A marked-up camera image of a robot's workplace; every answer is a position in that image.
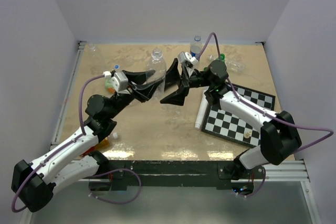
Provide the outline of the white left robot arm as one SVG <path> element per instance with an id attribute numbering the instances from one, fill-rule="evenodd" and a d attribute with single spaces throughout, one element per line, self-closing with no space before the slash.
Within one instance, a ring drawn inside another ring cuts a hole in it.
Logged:
<path id="1" fill-rule="evenodd" d="M 56 193 L 72 183 L 86 177 L 105 177 L 110 165 L 100 151 L 89 152 L 77 162 L 74 159 L 108 137 L 117 124 L 113 118 L 133 100 L 144 103 L 153 97 L 165 79 L 160 77 L 147 82 L 147 77 L 154 73 L 153 70 L 104 72 L 101 77 L 111 77 L 114 94 L 111 97 L 92 95 L 85 110 L 82 109 L 82 98 L 79 98 L 79 128 L 43 156 L 31 162 L 21 160 L 14 166 L 11 189 L 15 196 L 11 205 L 12 212 L 19 212 L 16 208 L 18 199 L 22 201 L 24 208 L 37 212 Z"/>

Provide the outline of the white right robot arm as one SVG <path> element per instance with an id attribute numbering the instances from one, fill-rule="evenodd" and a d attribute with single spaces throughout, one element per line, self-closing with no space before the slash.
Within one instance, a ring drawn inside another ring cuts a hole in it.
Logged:
<path id="1" fill-rule="evenodd" d="M 224 62 L 212 61 L 203 71 L 196 70 L 196 59 L 173 60 L 165 81 L 177 84 L 178 89 L 164 97 L 161 104 L 183 106 L 191 88 L 207 87 L 204 95 L 211 105 L 218 105 L 251 125 L 259 132 L 260 144 L 238 155 L 231 170 L 239 178 L 246 178 L 253 168 L 264 165 L 279 165 L 301 147 L 301 139 L 290 113 L 262 108 L 239 95 L 228 79 Z"/>

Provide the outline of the clear plastic bottle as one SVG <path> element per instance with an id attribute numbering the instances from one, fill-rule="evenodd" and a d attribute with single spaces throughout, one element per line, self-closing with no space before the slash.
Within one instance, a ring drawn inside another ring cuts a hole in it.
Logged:
<path id="1" fill-rule="evenodd" d="M 151 58 L 146 65 L 146 84 L 158 79 L 162 79 L 162 83 L 158 85 L 153 98 L 160 100 L 164 95 L 166 62 L 163 58 L 163 53 L 160 49 L 155 48 L 152 51 Z"/>

